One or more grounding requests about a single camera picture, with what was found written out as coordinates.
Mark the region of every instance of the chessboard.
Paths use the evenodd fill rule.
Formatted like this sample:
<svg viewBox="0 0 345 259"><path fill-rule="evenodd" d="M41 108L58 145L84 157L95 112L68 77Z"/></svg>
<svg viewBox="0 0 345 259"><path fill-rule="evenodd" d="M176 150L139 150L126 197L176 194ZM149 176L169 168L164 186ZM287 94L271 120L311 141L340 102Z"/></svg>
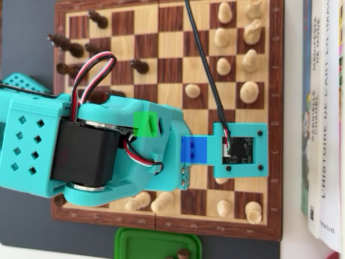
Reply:
<svg viewBox="0 0 345 259"><path fill-rule="evenodd" d="M245 28L254 22L248 13L260 2L260 10L256 8L261 14L260 33L257 42L248 45ZM269 176L220 181L213 177L212 167L193 165L190 188L171 192L174 202L161 213L154 213L150 206L150 201L160 193L148 190L146 206L131 211L126 209L127 204L135 197L86 208L72 205L59 195L52 199L54 219L201 235L281 239L284 1L230 0L227 3L232 19L226 24L218 18L220 3L190 2L227 121L268 124ZM88 17L89 10L105 17L108 26L99 28ZM212 134L212 124L218 121L216 104L183 1L69 0L56 4L55 18L55 33L81 46L89 43L112 51L117 57L116 67L98 89L178 107L193 134ZM222 47L216 43L219 28L226 34ZM68 51L53 49L55 65L82 65L91 56L85 51L76 58ZM257 68L252 72L244 70L249 52L254 53L251 64ZM221 58L227 61L223 67L228 68L228 73L224 75L217 68ZM147 63L149 71L138 73L130 66L132 59ZM99 72L103 64L99 65L90 71L81 88ZM248 81L255 82L258 89L252 103L240 98L240 89ZM196 98L190 98L185 91L190 84L199 88ZM54 71L55 94L70 93L72 85L69 75ZM223 201L226 212L222 216L217 210L219 201ZM249 220L247 204L256 205L260 218L255 224Z"/></svg>

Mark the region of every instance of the dark pawn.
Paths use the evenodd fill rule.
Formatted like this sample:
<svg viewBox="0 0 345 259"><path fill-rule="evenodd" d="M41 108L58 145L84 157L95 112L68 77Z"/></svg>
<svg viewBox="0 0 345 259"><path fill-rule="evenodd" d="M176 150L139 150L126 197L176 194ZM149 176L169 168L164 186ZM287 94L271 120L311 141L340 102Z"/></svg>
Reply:
<svg viewBox="0 0 345 259"><path fill-rule="evenodd" d="M82 65L66 65L64 63L59 63L56 65L56 71L59 74L68 74L70 78L75 79Z"/></svg>
<svg viewBox="0 0 345 259"><path fill-rule="evenodd" d="M106 17L101 16L99 13L96 13L94 10L88 12L88 17L97 23L97 26L101 29L105 29L108 26L108 20Z"/></svg>
<svg viewBox="0 0 345 259"><path fill-rule="evenodd" d="M84 49L78 43L71 43L71 40L60 34L48 34L48 40L53 46L58 47L62 51L69 51L72 56L81 58L84 54Z"/></svg>
<svg viewBox="0 0 345 259"><path fill-rule="evenodd" d="M130 65L140 74L146 74L149 71L149 65L146 62L138 59L131 60Z"/></svg>

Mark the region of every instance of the gray table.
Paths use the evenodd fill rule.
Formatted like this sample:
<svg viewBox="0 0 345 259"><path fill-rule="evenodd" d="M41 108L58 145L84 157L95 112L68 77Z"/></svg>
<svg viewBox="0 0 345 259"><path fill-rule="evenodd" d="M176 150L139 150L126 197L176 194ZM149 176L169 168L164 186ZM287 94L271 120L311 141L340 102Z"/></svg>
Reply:
<svg viewBox="0 0 345 259"><path fill-rule="evenodd" d="M55 0L3 0L2 77L26 73L53 85ZM0 242L6 246L113 257L117 227L54 221L49 199L0 188ZM200 236L203 258L277 259L279 243Z"/></svg>

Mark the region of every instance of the table surface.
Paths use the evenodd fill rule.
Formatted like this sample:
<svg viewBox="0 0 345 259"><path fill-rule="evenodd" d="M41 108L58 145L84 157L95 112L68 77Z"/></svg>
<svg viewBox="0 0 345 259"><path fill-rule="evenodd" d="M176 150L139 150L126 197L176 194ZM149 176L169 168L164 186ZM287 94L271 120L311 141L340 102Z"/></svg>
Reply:
<svg viewBox="0 0 345 259"><path fill-rule="evenodd" d="M11 0L3 3L2 77L26 73L52 87L53 52L47 42L54 31L55 0ZM301 64L302 2L285 4L285 118L284 131L284 229L278 242L201 236L203 258L315 258L324 259L330 250L307 230L300 211L302 129ZM113 256L116 227L54 221L48 199L0 188L1 258L86 258L36 250L57 251L103 258Z"/></svg>

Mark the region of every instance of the green tray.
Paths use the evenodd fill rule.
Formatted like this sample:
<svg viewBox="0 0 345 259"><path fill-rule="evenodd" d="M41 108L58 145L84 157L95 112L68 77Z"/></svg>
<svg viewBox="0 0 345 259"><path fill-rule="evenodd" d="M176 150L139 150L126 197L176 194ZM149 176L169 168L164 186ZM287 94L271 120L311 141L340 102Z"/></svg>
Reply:
<svg viewBox="0 0 345 259"><path fill-rule="evenodd" d="M119 228L115 235L114 259L177 259L177 251L190 250L190 259L202 258L202 246L196 235Z"/></svg>

